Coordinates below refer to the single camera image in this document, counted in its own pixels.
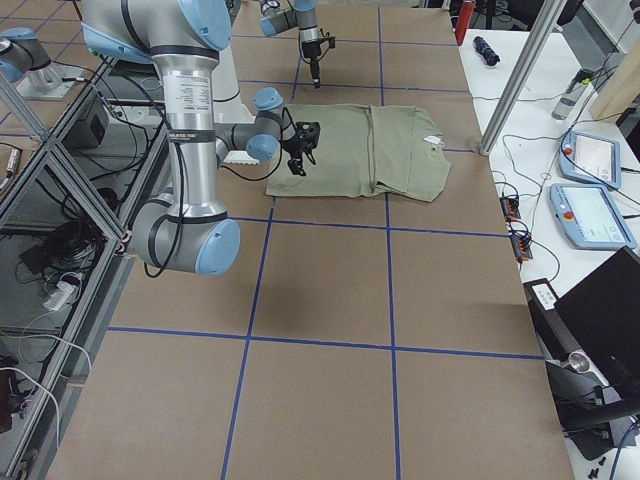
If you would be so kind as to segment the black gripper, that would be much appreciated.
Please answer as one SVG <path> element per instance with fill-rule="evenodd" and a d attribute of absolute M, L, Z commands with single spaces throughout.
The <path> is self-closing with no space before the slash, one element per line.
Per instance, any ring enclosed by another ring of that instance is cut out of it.
<path fill-rule="evenodd" d="M 310 74 L 313 87 L 321 87 L 319 62 L 324 55 L 322 45 L 327 44 L 329 49 L 335 47 L 336 39 L 329 32 L 323 30 L 302 30 L 300 33 L 302 56 L 310 65 Z"/>
<path fill-rule="evenodd" d="M 284 139 L 281 146 L 290 155 L 287 166 L 291 174 L 304 177 L 306 171 L 303 165 L 303 156 L 306 156 L 312 165 L 316 164 L 313 150 L 319 143 L 321 125 L 319 122 L 295 122 L 292 127 L 292 135 Z"/>

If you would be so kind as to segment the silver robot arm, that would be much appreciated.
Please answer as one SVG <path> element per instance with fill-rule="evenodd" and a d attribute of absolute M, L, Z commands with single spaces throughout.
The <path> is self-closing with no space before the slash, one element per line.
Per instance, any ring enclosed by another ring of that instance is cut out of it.
<path fill-rule="evenodd" d="M 239 251 L 238 224 L 217 192 L 217 171 L 232 151 L 265 162 L 288 153 L 292 174 L 313 158 L 320 125 L 296 122 L 271 87 L 254 97 L 247 122 L 220 120 L 214 89 L 240 101 L 231 52 L 232 8 L 226 1 L 86 1 L 83 35 L 93 51 L 154 66 L 163 87 L 172 184 L 147 200 L 131 243 L 147 266 L 222 275 Z"/>
<path fill-rule="evenodd" d="M 298 35 L 298 50 L 302 62 L 310 71 L 312 85 L 321 87 L 320 62 L 336 46 L 336 38 L 318 23 L 313 0 L 260 1 L 260 28 L 265 37 L 274 37 L 290 30 Z"/>

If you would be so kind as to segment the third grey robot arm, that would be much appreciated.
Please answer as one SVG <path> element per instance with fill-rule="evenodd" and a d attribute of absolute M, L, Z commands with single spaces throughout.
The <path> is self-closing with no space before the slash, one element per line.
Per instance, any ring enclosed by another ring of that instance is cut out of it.
<path fill-rule="evenodd" d="M 32 29 L 15 27 L 1 32 L 1 73 L 10 83 L 50 64 L 50 56 Z"/>

